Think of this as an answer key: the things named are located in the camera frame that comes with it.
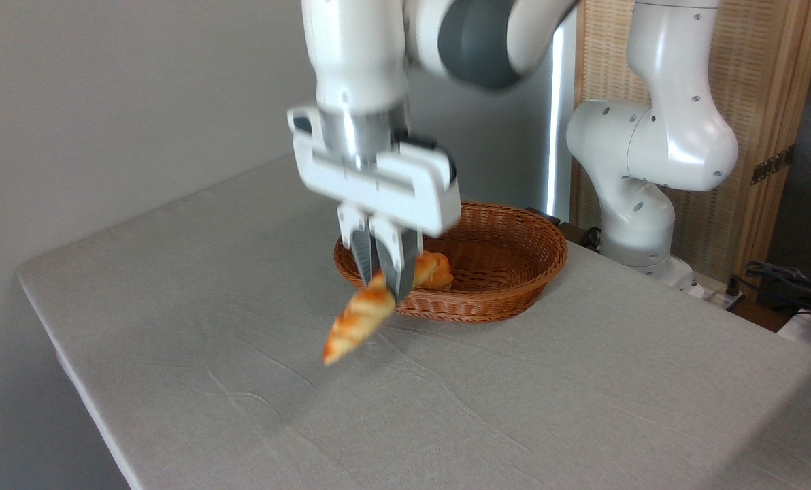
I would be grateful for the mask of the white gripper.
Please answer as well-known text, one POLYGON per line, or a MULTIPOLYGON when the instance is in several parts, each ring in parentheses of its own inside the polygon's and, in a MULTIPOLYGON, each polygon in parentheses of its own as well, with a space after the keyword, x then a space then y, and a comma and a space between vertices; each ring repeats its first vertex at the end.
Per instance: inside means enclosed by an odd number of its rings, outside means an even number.
POLYGON ((338 227, 364 286, 381 269, 394 300, 402 303, 414 288, 421 233, 437 237, 459 222, 456 168, 440 149, 402 142, 394 151, 378 153, 375 167, 356 170, 322 153, 318 108, 291 108, 287 118, 303 185, 349 203, 337 208, 338 227), (370 218, 365 211, 376 215, 370 218))

